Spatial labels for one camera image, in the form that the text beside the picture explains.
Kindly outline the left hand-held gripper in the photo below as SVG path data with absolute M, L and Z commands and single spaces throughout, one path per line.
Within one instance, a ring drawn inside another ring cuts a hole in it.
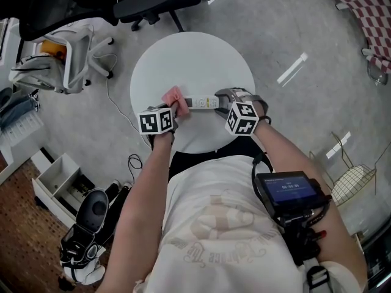
M 140 135 L 153 136 L 165 132 L 175 132 L 178 128 L 176 120 L 179 118 L 178 101 L 163 103 L 155 107 L 148 107 L 139 112 Z

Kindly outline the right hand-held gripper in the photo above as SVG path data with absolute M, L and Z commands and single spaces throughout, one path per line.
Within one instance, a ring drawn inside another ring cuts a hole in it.
M 233 136 L 250 136 L 260 121 L 271 124 L 268 104 L 244 88 L 220 89 L 215 94 L 219 107 L 215 113 L 225 120 L 225 129 Z

